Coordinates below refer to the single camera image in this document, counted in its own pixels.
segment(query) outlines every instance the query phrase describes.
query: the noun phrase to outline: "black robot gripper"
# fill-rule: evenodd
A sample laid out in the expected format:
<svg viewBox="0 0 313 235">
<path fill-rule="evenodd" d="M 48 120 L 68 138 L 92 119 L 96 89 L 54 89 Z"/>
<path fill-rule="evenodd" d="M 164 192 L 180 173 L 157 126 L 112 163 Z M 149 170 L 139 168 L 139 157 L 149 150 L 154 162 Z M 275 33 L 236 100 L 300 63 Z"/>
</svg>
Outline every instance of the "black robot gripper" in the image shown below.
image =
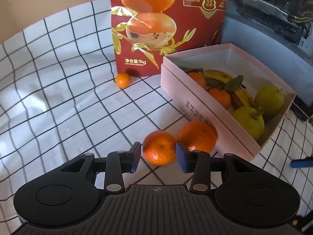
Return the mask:
<svg viewBox="0 0 313 235">
<path fill-rule="evenodd" d="M 106 158 L 84 154 L 26 183 L 14 206 L 24 222 L 16 235 L 264 235 L 299 234 L 290 222 L 300 206 L 297 191 L 266 171 L 233 155 L 211 157 L 176 145 L 185 185 L 131 185 L 123 173 L 134 173 L 140 143 Z M 211 189 L 211 171 L 222 184 Z M 105 172 L 104 189 L 94 186 Z"/>
</svg>

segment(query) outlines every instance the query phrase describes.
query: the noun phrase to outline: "pear stem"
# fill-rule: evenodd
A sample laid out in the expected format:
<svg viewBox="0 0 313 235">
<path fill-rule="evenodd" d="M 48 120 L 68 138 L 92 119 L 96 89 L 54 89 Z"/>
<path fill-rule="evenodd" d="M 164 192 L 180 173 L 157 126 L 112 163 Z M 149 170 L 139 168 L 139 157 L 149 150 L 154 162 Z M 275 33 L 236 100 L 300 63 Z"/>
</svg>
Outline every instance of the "pear stem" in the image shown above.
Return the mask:
<svg viewBox="0 0 313 235">
<path fill-rule="evenodd" d="M 262 108 L 258 108 L 258 110 L 256 110 L 254 113 L 251 114 L 251 117 L 254 120 L 257 120 L 259 116 L 261 116 L 264 113 Z"/>
</svg>

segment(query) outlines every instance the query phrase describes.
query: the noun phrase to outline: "cardboard box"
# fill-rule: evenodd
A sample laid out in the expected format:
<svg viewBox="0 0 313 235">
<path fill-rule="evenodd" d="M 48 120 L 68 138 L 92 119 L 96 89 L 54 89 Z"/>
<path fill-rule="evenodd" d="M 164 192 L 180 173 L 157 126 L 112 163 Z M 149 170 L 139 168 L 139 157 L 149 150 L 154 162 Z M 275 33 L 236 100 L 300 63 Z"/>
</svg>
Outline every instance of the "cardboard box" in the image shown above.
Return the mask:
<svg viewBox="0 0 313 235">
<path fill-rule="evenodd" d="M 283 108 L 265 124 L 263 137 L 257 143 L 227 110 L 179 67 L 220 70 L 233 77 L 243 75 L 243 84 L 252 98 L 262 87 L 276 85 L 283 89 Z M 274 72 L 233 44 L 198 48 L 164 57 L 161 87 L 189 119 L 207 120 L 215 127 L 219 153 L 233 153 L 247 161 L 251 161 L 270 140 L 296 96 L 291 87 Z"/>
</svg>

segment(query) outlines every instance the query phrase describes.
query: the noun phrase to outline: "pear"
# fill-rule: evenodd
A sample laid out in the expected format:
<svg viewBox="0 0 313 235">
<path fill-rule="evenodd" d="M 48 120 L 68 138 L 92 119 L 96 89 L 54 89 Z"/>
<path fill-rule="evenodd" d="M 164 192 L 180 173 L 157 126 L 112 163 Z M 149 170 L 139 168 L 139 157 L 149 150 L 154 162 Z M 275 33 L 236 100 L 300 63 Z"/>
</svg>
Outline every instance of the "pear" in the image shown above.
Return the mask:
<svg viewBox="0 0 313 235">
<path fill-rule="evenodd" d="M 284 105 L 283 90 L 276 86 L 263 87 L 255 96 L 255 104 L 264 111 L 264 121 L 269 121 L 281 111 Z"/>
<path fill-rule="evenodd" d="M 256 110 L 249 106 L 241 107 L 232 113 L 232 116 L 255 140 L 259 141 L 264 133 L 262 109 Z"/>
</svg>

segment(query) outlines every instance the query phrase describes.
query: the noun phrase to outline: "red package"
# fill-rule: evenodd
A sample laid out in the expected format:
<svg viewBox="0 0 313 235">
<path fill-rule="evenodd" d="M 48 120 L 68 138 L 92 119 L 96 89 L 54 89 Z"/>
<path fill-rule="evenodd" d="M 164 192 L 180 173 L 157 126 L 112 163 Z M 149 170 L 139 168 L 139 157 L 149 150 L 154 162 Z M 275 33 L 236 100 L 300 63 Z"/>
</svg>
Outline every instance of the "red package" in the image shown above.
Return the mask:
<svg viewBox="0 0 313 235">
<path fill-rule="evenodd" d="M 163 56 L 216 42 L 227 0 L 111 0 L 118 73 L 161 73 Z"/>
</svg>

